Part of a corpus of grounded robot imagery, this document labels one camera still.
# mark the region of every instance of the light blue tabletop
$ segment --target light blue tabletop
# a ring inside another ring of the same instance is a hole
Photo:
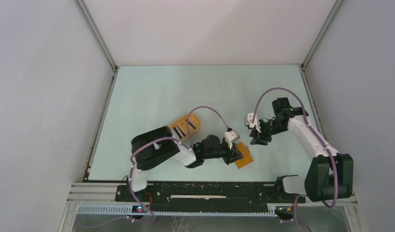
[[[121,66],[89,179],[121,180],[131,166],[133,137],[169,125],[200,105],[216,109],[237,130],[254,162],[239,170],[233,163],[226,165],[223,159],[211,159],[188,169],[169,159],[152,169],[148,180],[274,181],[282,175],[306,175],[310,161],[290,132],[274,135],[268,146],[249,145],[251,138],[243,119],[271,87],[296,93],[312,117],[297,65]],[[292,106],[300,106],[289,93],[275,90],[260,103],[259,118],[274,116],[271,102],[278,97],[288,97]],[[194,142],[209,134],[223,138],[226,128],[214,112],[199,109],[195,113],[202,125]]]

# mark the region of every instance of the metal frame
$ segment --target metal frame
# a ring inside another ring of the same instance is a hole
[[[115,86],[115,82],[116,82],[116,77],[118,75],[118,71],[119,71],[119,68],[117,68],[117,70],[112,75],[110,86],[108,88],[108,92],[107,92],[107,95],[106,95],[105,100],[104,100],[104,106],[102,108],[102,112],[101,112],[101,115],[99,116],[99,120],[98,120],[99,123],[98,123],[98,126],[97,126],[97,128],[95,130],[95,133],[94,133],[94,136],[93,136],[93,139],[92,139],[94,142],[93,142],[93,144],[90,147],[90,150],[88,152],[88,156],[87,156],[87,159],[86,159],[87,163],[86,163],[84,172],[83,172],[83,174],[81,176],[81,179],[83,181],[87,180],[87,176],[89,174],[89,171],[91,170],[92,162],[94,161],[94,154],[95,154],[95,152],[97,150],[99,137],[101,136],[102,126],[104,125],[105,116],[106,116],[106,113],[108,111],[108,106],[109,106],[109,102],[111,100],[113,87]]]
[[[317,38],[315,39],[313,45],[311,46],[310,51],[306,55],[306,58],[304,59],[302,67],[306,68],[307,65],[309,64],[311,58],[314,56],[315,51],[317,50],[318,46],[320,45],[320,42],[323,39],[324,35],[327,33],[328,28],[330,27],[331,23],[333,22],[334,17],[337,15],[337,13],[340,10],[340,7],[342,6],[344,1],[345,0],[336,0],[336,2],[334,3],[333,8],[331,8],[331,11],[328,14],[328,17],[323,24],[323,27],[321,27],[321,30],[318,33]]]
[[[102,214],[102,215],[132,215],[132,206],[136,202],[116,202],[116,188],[121,183],[73,183],[67,198],[63,217],[58,232],[71,232],[75,217],[78,214]],[[232,216],[232,217],[276,217],[274,210],[277,207],[290,206],[291,204],[268,204],[268,212],[265,213],[188,213],[188,212],[154,212],[157,216]],[[306,203],[301,207],[323,206],[322,202],[312,202],[306,197]],[[339,199],[337,206],[343,206],[351,228],[351,232],[365,232],[361,226],[361,215],[355,196],[347,199]]]
[[[108,47],[104,41],[104,39],[101,36],[101,33],[99,32],[97,25],[94,22],[94,19],[92,18],[84,0],[74,0],[75,3],[77,4],[78,10],[80,10],[85,22],[87,23],[89,30],[92,32],[94,35],[95,41],[97,41],[98,45],[100,46],[102,52],[104,53],[106,59],[109,62],[109,65],[111,66],[111,69],[113,71],[117,70],[117,65],[115,61],[112,58],[112,55],[110,51],[108,50]]]

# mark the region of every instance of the purple cable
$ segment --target purple cable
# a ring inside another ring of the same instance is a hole
[[[303,224],[303,225],[307,228],[307,230],[309,230],[309,232],[312,232],[310,226],[308,226],[305,222],[300,221],[300,220],[297,219],[297,211],[296,211],[296,208],[297,208],[297,202],[298,202],[298,199],[300,198],[300,196],[301,196],[301,195],[297,195],[296,198],[294,199],[294,203],[293,203],[293,208],[294,208],[294,222],[296,222],[296,228],[297,228],[297,231],[298,231],[298,232],[300,232],[300,227],[298,226],[299,223],[300,223],[300,224]],[[293,222],[293,220],[282,220],[279,216],[277,216],[277,219],[280,220],[280,223],[290,223],[290,222]]]
[[[113,222],[113,221],[115,221],[115,220],[125,219],[125,218],[127,218],[127,217],[126,217],[126,216],[114,217],[114,218],[112,218],[112,219],[109,219],[108,221],[105,221],[105,222],[103,222],[103,223],[101,223],[101,224],[98,224],[98,225],[95,225],[95,226],[86,226],[86,225],[81,224],[79,221],[77,221],[77,224],[78,224],[79,226],[81,226],[82,228],[85,228],[85,229],[95,229],[95,228],[104,226],[104,225],[106,225],[106,224],[108,224],[108,223],[110,223],[110,222]]]
[[[192,140],[192,135],[190,134],[190,129],[189,129],[189,118],[190,118],[190,115],[191,115],[195,110],[201,109],[201,108],[210,109],[210,110],[212,110],[213,112],[215,112],[215,113],[219,116],[219,118],[222,120],[222,122],[223,122],[223,124],[226,126],[226,128],[229,128],[229,126],[227,125],[225,119],[224,119],[224,118],[220,115],[220,113],[217,112],[215,109],[213,109],[213,108],[211,108],[211,107],[209,107],[209,106],[205,106],[205,105],[198,106],[198,107],[196,107],[195,109],[193,109],[193,110],[191,110],[191,111],[189,112],[189,114],[187,115],[187,120],[186,120],[187,134],[189,135],[189,140],[190,140],[190,143],[191,143],[190,147],[193,147],[193,140]]]
[[[327,145],[324,143],[324,141],[321,139],[321,137],[317,134],[317,132],[314,130],[314,128],[309,126],[309,122],[307,121],[307,117],[306,117],[306,110],[305,110],[303,102],[300,100],[300,98],[295,93],[293,93],[292,91],[290,91],[290,90],[288,90],[286,88],[282,88],[282,87],[274,87],[274,88],[270,88],[270,89],[266,90],[260,96],[259,100],[257,101],[256,107],[254,109],[254,117],[252,119],[252,123],[254,123],[254,119],[256,118],[256,113],[257,113],[257,109],[259,107],[260,101],[262,100],[262,98],[264,97],[265,94],[267,94],[268,92],[271,92],[273,90],[283,90],[283,91],[289,92],[289,93],[291,93],[291,95],[293,95],[297,99],[297,101],[301,105],[301,109],[303,110],[303,119],[304,119],[304,122],[306,124],[306,127],[309,128],[309,130],[314,134],[314,136],[317,138],[317,140],[321,143],[321,145],[323,146],[324,150],[327,151],[328,156],[330,157],[331,165],[333,166],[333,172],[334,172],[334,197],[333,197],[333,202],[332,202],[331,205],[327,204],[325,201],[322,201],[322,202],[328,208],[333,208],[337,204],[337,197],[338,197],[338,176],[337,176],[336,162],[334,160],[333,154],[327,148]]]
[[[270,89],[266,90],[266,91],[260,96],[259,100],[257,101],[256,107],[255,107],[255,109],[254,109],[254,116],[253,116],[253,119],[252,119],[252,123],[254,123],[254,119],[256,118],[257,109],[259,108],[259,104],[260,104],[262,98],[264,97],[265,94],[267,94],[268,92],[271,92],[271,91],[273,91],[273,90],[283,90],[283,91],[289,92],[289,93],[291,93],[291,95],[293,95],[293,96],[297,99],[297,101],[298,101],[298,102],[300,103],[300,105],[301,105],[301,108],[303,109],[303,118],[304,118],[304,122],[306,122],[306,126],[308,126],[308,125],[309,125],[309,122],[307,121],[307,118],[306,118],[306,110],[304,109],[303,102],[300,100],[300,98],[299,98],[295,93],[293,93],[292,91],[290,91],[290,90],[288,90],[288,89],[286,89],[286,88],[282,88],[282,87],[270,88]]]
[[[132,154],[132,156],[129,158],[130,161],[131,161],[131,163],[132,163],[131,169],[130,169],[130,171],[129,171],[129,179],[128,179],[128,180],[129,180],[129,190],[131,191],[131,194],[132,194],[133,198],[135,199],[135,201],[138,202],[144,209],[146,209],[147,212],[149,212],[149,213],[152,215],[152,217],[153,217],[152,220],[139,220],[139,219],[133,218],[132,221],[153,222],[153,221],[155,221],[155,219],[156,219],[156,216],[155,216],[155,214],[152,212],[152,210],[150,210],[149,207],[147,207],[146,205],[144,205],[144,204],[136,197],[136,195],[135,195],[135,193],[134,193],[134,190],[132,189],[132,176],[133,176],[133,170],[134,170],[134,167],[135,167],[134,157],[135,157],[138,153],[140,153],[141,151],[143,151],[145,148],[147,148],[147,147],[149,147],[149,146],[151,146],[151,145],[153,145],[153,144],[155,144],[155,143],[159,143],[159,142],[161,142],[161,141],[164,141],[164,140],[173,140],[173,141],[177,142],[178,144],[184,146],[186,149],[188,149],[188,150],[191,149],[190,147],[188,147],[187,145],[185,145],[184,143],[182,143],[182,142],[179,141],[178,139],[175,139],[175,138],[173,138],[173,137],[164,137],[164,138],[155,139],[155,140],[153,140],[153,141],[151,141],[151,142],[149,142],[149,143],[147,143],[147,144],[141,146],[138,150],[136,150],[136,151]]]
[[[301,197],[301,195],[299,194],[294,199],[294,222],[296,223],[297,231],[300,232],[300,227],[298,225],[300,223],[300,224],[303,224],[310,232],[312,232],[310,227],[306,223],[304,223],[303,221],[297,220],[297,210],[296,209],[297,209],[297,202],[300,197]]]

